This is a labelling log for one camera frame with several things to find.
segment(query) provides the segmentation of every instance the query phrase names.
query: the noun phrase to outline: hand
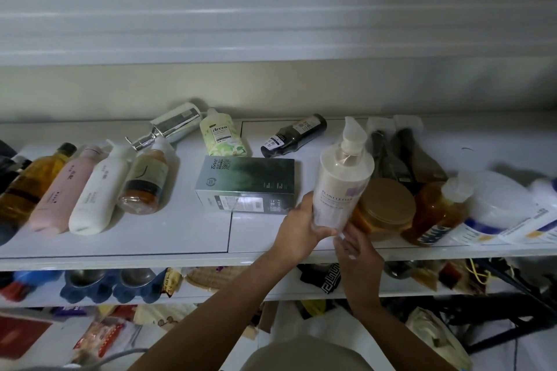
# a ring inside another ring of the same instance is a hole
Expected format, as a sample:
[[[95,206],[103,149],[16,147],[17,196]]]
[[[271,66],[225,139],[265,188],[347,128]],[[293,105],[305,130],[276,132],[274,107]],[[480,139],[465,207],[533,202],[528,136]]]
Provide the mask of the hand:
[[[330,227],[313,230],[312,212],[313,191],[305,194],[301,204],[284,218],[271,248],[271,251],[281,257],[281,261],[287,261],[292,267],[304,261],[320,240],[337,234],[336,229]]]
[[[384,261],[366,234],[352,223],[346,224],[343,233],[344,239],[336,237],[334,240],[335,251],[348,304],[358,317],[366,310],[381,307],[379,284]]]

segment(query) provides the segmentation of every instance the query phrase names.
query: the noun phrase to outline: white pump bottle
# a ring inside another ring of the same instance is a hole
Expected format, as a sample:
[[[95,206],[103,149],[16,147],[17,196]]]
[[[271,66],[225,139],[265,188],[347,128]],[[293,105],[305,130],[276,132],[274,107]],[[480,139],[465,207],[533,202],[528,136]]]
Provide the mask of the white pump bottle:
[[[93,169],[70,216],[69,228],[74,234],[99,234],[106,229],[128,174],[131,147],[107,141],[112,151]]]
[[[366,189],[375,167],[365,149],[366,131],[350,116],[345,118],[343,140],[321,152],[313,196],[314,226],[342,232]]]

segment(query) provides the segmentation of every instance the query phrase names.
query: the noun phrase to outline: jar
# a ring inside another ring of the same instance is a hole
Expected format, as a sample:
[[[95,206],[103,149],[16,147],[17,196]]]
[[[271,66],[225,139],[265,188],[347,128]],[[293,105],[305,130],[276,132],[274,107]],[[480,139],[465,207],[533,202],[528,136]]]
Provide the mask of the jar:
[[[372,179],[352,212],[350,221],[372,242],[397,237],[412,226],[414,197],[397,181]]]

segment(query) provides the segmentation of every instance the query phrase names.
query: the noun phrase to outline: gold jar lid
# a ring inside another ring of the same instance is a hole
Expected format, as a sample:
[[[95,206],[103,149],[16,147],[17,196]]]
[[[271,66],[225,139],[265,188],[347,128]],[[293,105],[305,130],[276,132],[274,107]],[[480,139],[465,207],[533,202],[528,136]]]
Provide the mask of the gold jar lid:
[[[360,198],[361,212],[373,226],[403,230],[410,227],[416,212],[414,197],[397,181],[372,179]]]

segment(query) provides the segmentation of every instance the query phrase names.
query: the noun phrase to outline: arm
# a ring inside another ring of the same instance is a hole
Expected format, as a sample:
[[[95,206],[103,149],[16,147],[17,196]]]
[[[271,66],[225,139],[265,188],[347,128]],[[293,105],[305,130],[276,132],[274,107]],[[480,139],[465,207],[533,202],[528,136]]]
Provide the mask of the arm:
[[[345,239],[335,238],[335,251],[346,298],[354,316],[375,339],[397,371],[455,371],[434,350],[380,304],[383,259],[359,229],[348,223]]]
[[[218,371],[269,293],[334,229],[311,230],[312,193],[282,221],[272,248],[149,349],[130,371]]]

